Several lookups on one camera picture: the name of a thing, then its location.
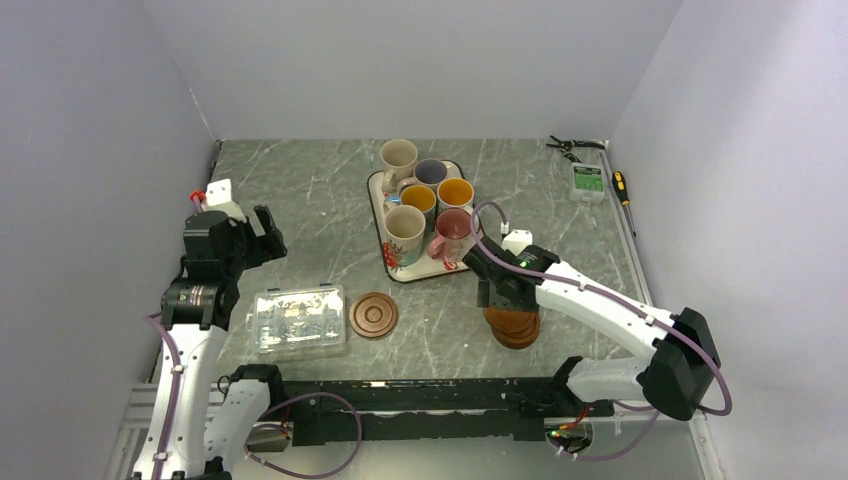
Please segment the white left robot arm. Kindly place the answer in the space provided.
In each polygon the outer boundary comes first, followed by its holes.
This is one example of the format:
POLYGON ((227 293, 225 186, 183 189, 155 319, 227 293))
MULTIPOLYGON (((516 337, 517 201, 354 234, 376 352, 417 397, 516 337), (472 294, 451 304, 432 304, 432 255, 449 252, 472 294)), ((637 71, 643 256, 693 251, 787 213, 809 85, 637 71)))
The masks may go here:
POLYGON ((228 479, 254 424, 279 417, 287 392, 278 367, 241 365, 229 376, 223 405, 209 413, 215 365, 248 269, 286 256, 283 235, 265 205, 247 219, 220 209, 185 221, 180 270, 148 318, 162 340, 162 369, 146 440, 133 479, 228 479))

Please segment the clear plastic parts box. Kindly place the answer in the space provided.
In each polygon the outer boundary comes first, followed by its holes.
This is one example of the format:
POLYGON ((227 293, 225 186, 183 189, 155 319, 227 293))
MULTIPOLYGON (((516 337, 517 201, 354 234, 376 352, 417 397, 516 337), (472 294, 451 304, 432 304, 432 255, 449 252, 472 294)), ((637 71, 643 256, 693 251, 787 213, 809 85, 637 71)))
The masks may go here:
POLYGON ((283 357, 330 356, 345 350, 344 289, 321 284, 293 290, 268 289, 254 296, 254 350, 283 357))

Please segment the brown wooden coaster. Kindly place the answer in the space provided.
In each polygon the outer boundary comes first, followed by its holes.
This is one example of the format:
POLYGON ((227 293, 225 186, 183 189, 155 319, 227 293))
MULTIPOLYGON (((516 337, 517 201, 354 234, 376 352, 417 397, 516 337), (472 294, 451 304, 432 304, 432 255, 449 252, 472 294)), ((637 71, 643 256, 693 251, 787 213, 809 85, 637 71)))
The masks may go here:
POLYGON ((399 310, 395 301, 387 294, 369 292, 354 301, 349 312, 349 323, 358 335, 377 339, 395 328, 399 310))
POLYGON ((483 309, 483 315, 489 325, 504 333, 519 333, 532 329, 539 320, 537 312, 509 310, 489 306, 483 309))
POLYGON ((525 338, 525 337, 530 337, 530 336, 537 336, 538 337, 539 331, 540 331, 540 325, 538 323, 532 323, 527 328, 525 328, 523 330, 515 331, 515 332, 504 331, 502 329, 496 328, 495 326, 492 326, 491 331, 492 331, 494 337, 496 337, 496 336, 512 337, 512 338, 525 338))
POLYGON ((536 341, 537 336, 530 336, 530 337, 525 337, 525 338, 512 338, 512 337, 496 336, 495 339, 497 340, 498 343, 500 343, 501 345, 503 345, 507 348, 518 350, 518 349, 527 348, 530 345, 532 345, 536 341))

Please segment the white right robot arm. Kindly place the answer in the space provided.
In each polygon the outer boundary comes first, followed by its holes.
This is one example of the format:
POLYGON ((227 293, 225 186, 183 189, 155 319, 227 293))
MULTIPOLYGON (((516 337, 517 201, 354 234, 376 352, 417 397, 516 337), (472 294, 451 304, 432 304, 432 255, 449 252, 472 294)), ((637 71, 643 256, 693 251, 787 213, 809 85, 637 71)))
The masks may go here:
POLYGON ((574 415, 597 401, 646 402, 681 421, 696 411, 731 412, 717 348, 699 312, 674 314, 626 297, 534 245, 514 255, 481 243, 463 260, 501 297, 564 313, 629 352, 621 359, 565 360, 551 380, 551 401, 560 413, 574 415))

